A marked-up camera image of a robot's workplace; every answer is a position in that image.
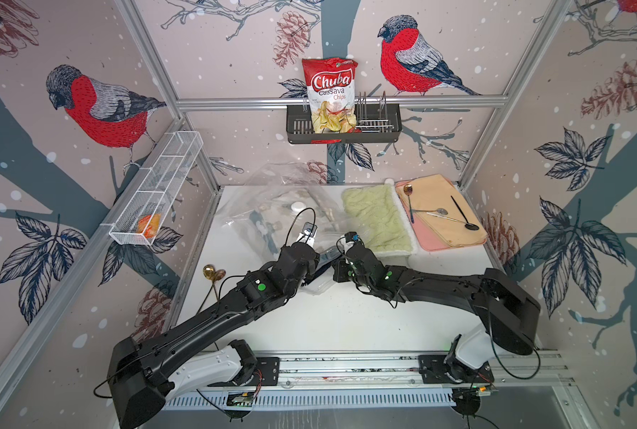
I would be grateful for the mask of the light green fluffy blanket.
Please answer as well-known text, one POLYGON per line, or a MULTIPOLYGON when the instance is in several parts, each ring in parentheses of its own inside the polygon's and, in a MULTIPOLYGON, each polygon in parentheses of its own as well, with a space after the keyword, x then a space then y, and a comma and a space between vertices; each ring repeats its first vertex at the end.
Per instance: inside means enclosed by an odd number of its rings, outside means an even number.
POLYGON ((392 183, 350 188, 342 194, 344 212, 355 219, 356 232, 377 257, 405 257, 415 250, 402 205, 392 183))

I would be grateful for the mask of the clear plastic vacuum bag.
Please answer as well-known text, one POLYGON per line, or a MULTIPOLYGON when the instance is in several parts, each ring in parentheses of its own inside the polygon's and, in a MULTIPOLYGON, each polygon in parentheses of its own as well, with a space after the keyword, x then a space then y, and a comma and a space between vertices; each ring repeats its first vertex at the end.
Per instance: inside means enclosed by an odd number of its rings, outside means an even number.
POLYGON ((262 261, 283 246, 308 244, 320 256, 317 272, 302 290, 320 295, 334 285, 332 264, 341 256, 336 241, 358 222, 327 192, 327 167, 320 163, 265 164, 217 212, 262 261))

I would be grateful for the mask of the white teal patterned blanket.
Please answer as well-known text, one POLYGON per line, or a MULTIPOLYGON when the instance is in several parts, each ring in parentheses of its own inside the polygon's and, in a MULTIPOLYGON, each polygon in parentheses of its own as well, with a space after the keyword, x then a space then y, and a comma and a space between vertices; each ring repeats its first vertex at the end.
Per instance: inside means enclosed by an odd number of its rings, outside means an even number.
POLYGON ((341 236, 339 207, 318 186, 268 186, 256 189, 243 213, 250 245, 266 261, 275 260, 284 246, 296 242, 304 223, 318 227, 314 250, 320 255, 316 276, 327 271, 338 257, 336 241, 341 236), (300 201, 306 208, 299 214, 291 204, 300 201))

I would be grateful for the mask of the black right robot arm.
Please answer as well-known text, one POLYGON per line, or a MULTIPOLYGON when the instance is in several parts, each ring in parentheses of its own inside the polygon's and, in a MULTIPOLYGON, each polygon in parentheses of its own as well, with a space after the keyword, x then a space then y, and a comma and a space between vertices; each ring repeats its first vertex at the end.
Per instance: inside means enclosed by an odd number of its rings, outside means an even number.
POLYGON ((453 276, 387 266, 357 241, 333 268, 336 282, 353 282, 363 294, 392 304, 429 302, 468 311, 478 316, 496 346, 520 356, 534 351, 541 306, 498 269, 453 276))

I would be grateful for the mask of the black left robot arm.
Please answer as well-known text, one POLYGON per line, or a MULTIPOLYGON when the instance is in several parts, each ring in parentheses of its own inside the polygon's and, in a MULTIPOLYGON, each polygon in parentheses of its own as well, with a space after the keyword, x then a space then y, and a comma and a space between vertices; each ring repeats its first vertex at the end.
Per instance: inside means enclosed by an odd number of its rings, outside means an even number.
POLYGON ((285 305, 308 275, 318 253, 306 243, 281 249, 275 263, 247 273, 211 307, 143 343, 128 337, 113 349, 108 386, 122 428, 136 428, 158 414, 175 388, 168 380, 211 343, 285 305))

